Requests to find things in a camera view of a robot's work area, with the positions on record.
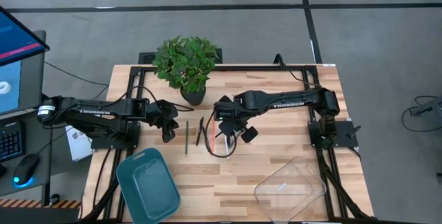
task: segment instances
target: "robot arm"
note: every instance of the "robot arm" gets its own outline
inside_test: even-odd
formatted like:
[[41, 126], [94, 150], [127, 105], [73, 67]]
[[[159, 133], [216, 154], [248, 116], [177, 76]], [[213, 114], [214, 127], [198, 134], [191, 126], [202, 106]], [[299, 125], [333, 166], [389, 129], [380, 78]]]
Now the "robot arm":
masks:
[[298, 106], [311, 106], [319, 113], [323, 144], [333, 144], [338, 138], [334, 118], [340, 109], [335, 92], [325, 88], [283, 93], [247, 91], [235, 96], [233, 101], [224, 96], [215, 103], [214, 118], [222, 121], [220, 129], [224, 135], [232, 136], [244, 131], [242, 139], [250, 142], [258, 132], [253, 127], [246, 128], [247, 120], [272, 109]]
[[[102, 118], [97, 115], [110, 115]], [[73, 97], [52, 97], [39, 107], [38, 120], [44, 127], [70, 124], [89, 138], [124, 139], [129, 122], [142, 121], [162, 129], [164, 142], [175, 137], [178, 116], [173, 104], [165, 100], [150, 103], [148, 99], [121, 99], [116, 102], [78, 100]]]

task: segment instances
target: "white paper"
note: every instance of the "white paper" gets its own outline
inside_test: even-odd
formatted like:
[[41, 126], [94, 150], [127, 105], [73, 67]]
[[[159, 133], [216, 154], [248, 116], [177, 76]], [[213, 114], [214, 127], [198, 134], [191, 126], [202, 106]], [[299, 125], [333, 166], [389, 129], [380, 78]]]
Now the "white paper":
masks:
[[77, 162], [78, 160], [92, 155], [92, 149], [90, 148], [92, 140], [88, 138], [84, 133], [78, 131], [72, 126], [67, 126], [66, 135], [68, 136], [70, 156], [72, 157], [72, 161]]

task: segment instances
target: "wooden tabletop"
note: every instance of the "wooden tabletop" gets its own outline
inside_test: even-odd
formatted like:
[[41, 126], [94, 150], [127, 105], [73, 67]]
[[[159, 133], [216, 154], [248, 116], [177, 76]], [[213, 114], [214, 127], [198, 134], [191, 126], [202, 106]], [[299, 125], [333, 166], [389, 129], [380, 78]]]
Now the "wooden tabletop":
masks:
[[[336, 67], [317, 65], [317, 68], [321, 85], [337, 94], [340, 114], [336, 119], [346, 120], [349, 117], [347, 105]], [[116, 100], [126, 92], [130, 69], [129, 65], [114, 67], [106, 100]], [[299, 72], [294, 71], [294, 74], [302, 78]], [[248, 90], [262, 90], [268, 93], [299, 91], [304, 89], [304, 85], [287, 71], [213, 71], [209, 77], [203, 103], [195, 107], [194, 112], [179, 112], [175, 119], [180, 124], [180, 128], [175, 130], [175, 139], [165, 144], [162, 142], [161, 130], [142, 124], [140, 143], [134, 153], [155, 147], [164, 156], [181, 196], [180, 208], [166, 221], [270, 221], [253, 194], [256, 185], [295, 157], [303, 158], [313, 173], [319, 174], [316, 152], [310, 145], [307, 129], [307, 107], [273, 110], [250, 119], [249, 125], [258, 130], [258, 137], [249, 144], [238, 139], [238, 147], [229, 160], [210, 156], [203, 139], [198, 147], [195, 146], [199, 121], [202, 116], [205, 120], [209, 118], [213, 103], [223, 95], [232, 98]], [[146, 74], [144, 85], [152, 90], [157, 99], [189, 105], [179, 90], [169, 88], [165, 81], [159, 80], [151, 72]], [[143, 92], [143, 97], [150, 98], [150, 95]], [[186, 121], [189, 121], [187, 157], [184, 155]], [[347, 148], [336, 148], [335, 152], [343, 187], [366, 214], [372, 215], [359, 158]], [[104, 165], [97, 200], [108, 187], [113, 153], [114, 151], [111, 151]], [[98, 172], [105, 154], [105, 150], [93, 154], [83, 196], [84, 215], [92, 209]], [[335, 215], [339, 216], [336, 194], [332, 186], [330, 192]], [[118, 188], [110, 217], [116, 216], [119, 193]], [[307, 220], [327, 220], [323, 197], [315, 200], [293, 219]], [[131, 221], [127, 206], [124, 221]]]

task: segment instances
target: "green plastic tray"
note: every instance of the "green plastic tray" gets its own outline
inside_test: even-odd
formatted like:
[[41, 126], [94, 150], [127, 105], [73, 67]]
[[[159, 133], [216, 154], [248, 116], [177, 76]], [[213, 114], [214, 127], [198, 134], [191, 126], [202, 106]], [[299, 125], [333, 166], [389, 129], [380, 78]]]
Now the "green plastic tray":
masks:
[[157, 149], [125, 159], [117, 168], [117, 178], [134, 224], [159, 223], [180, 206], [180, 194]]

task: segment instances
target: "monitor screen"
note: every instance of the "monitor screen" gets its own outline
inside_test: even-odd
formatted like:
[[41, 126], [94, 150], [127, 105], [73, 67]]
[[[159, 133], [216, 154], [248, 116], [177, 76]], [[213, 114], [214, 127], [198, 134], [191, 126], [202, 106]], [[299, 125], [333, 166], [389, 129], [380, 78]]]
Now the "monitor screen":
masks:
[[0, 7], [0, 66], [47, 50], [48, 45]]

